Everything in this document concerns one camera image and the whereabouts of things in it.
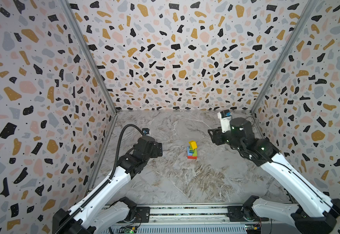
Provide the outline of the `yellow wedge block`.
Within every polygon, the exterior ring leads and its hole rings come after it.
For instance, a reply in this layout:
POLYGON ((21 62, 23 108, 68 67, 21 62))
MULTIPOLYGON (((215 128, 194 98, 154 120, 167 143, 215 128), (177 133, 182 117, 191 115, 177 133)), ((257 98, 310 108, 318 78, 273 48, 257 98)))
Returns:
POLYGON ((189 146, 192 147, 193 149, 197 149, 197 143, 195 141, 190 141, 189 146))

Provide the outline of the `red block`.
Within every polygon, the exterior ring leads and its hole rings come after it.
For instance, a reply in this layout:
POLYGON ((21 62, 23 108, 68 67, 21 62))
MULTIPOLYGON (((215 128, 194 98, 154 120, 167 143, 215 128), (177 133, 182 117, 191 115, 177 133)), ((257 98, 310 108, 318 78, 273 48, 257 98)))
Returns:
POLYGON ((196 160, 198 157, 194 157, 194 156, 187 156, 188 159, 193 159, 196 160))

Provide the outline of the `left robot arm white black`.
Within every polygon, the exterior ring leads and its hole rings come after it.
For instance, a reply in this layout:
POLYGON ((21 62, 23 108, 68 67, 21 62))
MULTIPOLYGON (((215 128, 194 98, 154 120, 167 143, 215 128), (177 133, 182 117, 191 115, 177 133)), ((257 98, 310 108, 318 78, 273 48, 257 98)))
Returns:
POLYGON ((128 198, 118 200, 105 208, 112 197, 137 174, 141 173, 150 159, 163 155, 162 143, 144 135, 123 156, 99 185, 85 198, 68 210, 59 209, 53 216, 54 234, 100 234, 121 221, 135 219, 137 204, 128 198))

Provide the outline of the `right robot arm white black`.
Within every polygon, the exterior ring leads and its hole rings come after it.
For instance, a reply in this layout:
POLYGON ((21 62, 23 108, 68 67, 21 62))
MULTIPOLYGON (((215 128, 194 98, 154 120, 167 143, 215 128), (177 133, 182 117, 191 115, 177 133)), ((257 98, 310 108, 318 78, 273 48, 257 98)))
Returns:
POLYGON ((306 180, 267 139, 256 138, 252 124, 232 118, 229 111, 218 113, 220 127, 208 130, 216 145, 228 145, 239 155, 275 178, 295 203, 272 202, 250 196, 242 206, 247 221, 269 218, 295 227, 302 234, 330 234, 340 217, 340 199, 331 199, 306 180))

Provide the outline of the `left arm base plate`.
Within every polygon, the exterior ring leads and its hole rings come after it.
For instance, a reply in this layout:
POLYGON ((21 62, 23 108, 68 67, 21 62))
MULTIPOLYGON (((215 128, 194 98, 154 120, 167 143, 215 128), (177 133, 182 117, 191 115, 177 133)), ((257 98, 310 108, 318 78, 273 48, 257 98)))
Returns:
POLYGON ((139 206, 130 209, 128 216, 118 223, 148 223, 150 214, 151 208, 149 206, 139 206))

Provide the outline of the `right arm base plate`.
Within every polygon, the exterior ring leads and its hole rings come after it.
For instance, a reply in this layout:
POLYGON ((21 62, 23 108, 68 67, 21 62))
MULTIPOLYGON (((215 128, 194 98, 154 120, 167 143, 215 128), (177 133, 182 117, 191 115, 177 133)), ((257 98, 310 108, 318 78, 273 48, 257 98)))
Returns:
POLYGON ((259 222, 259 221, 269 221, 269 218, 258 217, 256 214, 251 216, 245 215, 242 205, 232 205, 227 207, 227 217, 230 222, 259 222))

